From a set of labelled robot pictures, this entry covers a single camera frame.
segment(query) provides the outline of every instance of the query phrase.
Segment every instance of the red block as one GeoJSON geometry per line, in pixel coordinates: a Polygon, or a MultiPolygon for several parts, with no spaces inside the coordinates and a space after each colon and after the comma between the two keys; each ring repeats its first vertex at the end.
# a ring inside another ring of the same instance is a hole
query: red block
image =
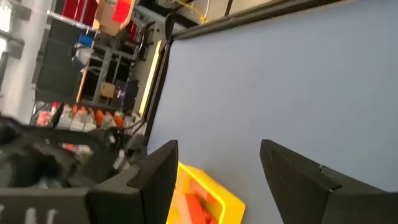
{"type": "Polygon", "coordinates": [[[180,213],[181,223],[206,224],[199,198],[194,194],[186,194],[180,198],[178,212],[180,213]]]}
{"type": "Polygon", "coordinates": [[[206,202],[208,203],[216,202],[216,199],[213,196],[211,196],[211,194],[194,179],[190,180],[189,186],[191,190],[193,190],[199,197],[203,198],[206,202]]]}

